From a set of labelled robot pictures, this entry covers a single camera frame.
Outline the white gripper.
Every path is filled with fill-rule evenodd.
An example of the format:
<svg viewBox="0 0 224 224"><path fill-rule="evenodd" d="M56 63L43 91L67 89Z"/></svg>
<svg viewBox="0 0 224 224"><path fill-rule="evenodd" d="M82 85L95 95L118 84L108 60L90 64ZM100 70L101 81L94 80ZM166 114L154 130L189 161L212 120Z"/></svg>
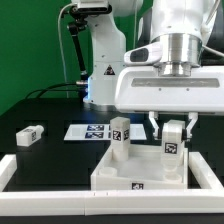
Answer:
<svg viewBox="0 0 224 224"><path fill-rule="evenodd" d="M188 77L159 76L154 64L162 53L161 44L148 44L125 53L127 67L118 76L115 106L122 112L150 111L155 140L161 138L157 112L190 112L189 123L182 131L182 139L190 140L198 113L224 113L224 66L193 68Z"/></svg>

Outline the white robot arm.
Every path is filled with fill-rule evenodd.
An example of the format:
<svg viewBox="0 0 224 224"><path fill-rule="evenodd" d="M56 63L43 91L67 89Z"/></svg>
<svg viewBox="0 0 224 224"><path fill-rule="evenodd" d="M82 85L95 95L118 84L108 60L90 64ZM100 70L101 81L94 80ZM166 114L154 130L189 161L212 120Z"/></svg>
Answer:
<svg viewBox="0 0 224 224"><path fill-rule="evenodd" d="M94 71L84 105L95 110L224 113L222 0L153 0L139 23L138 45L125 49L114 18L141 5L134 0L71 0L70 15L89 27Z"/></svg>

